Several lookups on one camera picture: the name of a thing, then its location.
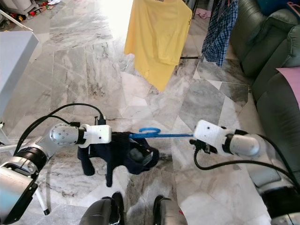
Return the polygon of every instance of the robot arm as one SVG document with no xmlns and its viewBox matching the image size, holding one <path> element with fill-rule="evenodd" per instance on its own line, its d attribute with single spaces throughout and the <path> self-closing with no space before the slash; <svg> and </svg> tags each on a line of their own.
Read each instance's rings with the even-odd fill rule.
<svg viewBox="0 0 300 225">
<path fill-rule="evenodd" d="M 77 144 L 109 143 L 109 125 L 73 127 L 57 124 L 41 137 L 29 141 L 18 153 L 0 166 L 0 224 L 20 219 L 37 189 L 35 181 L 49 159 L 62 147 Z"/>
<path fill-rule="evenodd" d="M 274 147 L 256 134 L 223 129 L 201 120 L 194 136 L 206 148 L 223 156 L 238 155 L 245 160 L 275 165 L 286 170 L 276 159 Z M 272 225 L 300 225 L 300 192 L 284 174 L 269 167 L 247 164 L 250 178 L 265 203 Z"/>
</svg>

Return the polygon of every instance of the pink cloth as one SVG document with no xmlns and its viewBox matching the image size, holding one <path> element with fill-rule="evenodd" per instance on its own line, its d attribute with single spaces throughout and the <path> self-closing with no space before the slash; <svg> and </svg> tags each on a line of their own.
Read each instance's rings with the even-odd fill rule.
<svg viewBox="0 0 300 225">
<path fill-rule="evenodd" d="M 300 106 L 300 67 L 276 68 L 288 81 Z"/>
<path fill-rule="evenodd" d="M 196 15 L 199 15 L 202 19 L 210 18 L 211 11 L 207 11 L 205 9 L 198 8 L 196 10 Z"/>
</svg>

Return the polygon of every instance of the blue checkered shirt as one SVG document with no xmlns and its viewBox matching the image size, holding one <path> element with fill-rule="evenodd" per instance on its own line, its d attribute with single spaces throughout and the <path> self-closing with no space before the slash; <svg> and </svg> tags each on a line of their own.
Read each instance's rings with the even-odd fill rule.
<svg viewBox="0 0 300 225">
<path fill-rule="evenodd" d="M 219 67 L 223 65 L 226 56 L 230 34 L 238 17 L 238 1 L 233 0 L 219 16 L 222 0 L 213 11 L 208 32 L 202 47 L 202 54 L 208 62 L 215 62 Z"/>
</svg>

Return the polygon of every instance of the green leather sofa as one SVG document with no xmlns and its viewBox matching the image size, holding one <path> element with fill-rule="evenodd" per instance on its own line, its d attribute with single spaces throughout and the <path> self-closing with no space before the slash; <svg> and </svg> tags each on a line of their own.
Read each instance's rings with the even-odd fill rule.
<svg viewBox="0 0 300 225">
<path fill-rule="evenodd" d="M 300 66 L 298 19 L 287 9 L 265 17 L 256 0 L 239 0 L 231 44 L 245 76 L 255 78 L 252 92 L 264 131 L 300 182 L 300 110 L 290 85 L 276 70 Z"/>
</svg>

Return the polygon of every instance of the yellow shirt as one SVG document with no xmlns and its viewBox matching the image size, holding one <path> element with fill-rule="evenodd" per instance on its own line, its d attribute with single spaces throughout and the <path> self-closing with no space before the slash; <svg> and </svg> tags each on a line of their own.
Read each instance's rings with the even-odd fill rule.
<svg viewBox="0 0 300 225">
<path fill-rule="evenodd" d="M 135 68 L 163 91 L 178 65 L 192 11 L 182 0 L 134 0 L 125 54 L 135 55 Z"/>
</svg>

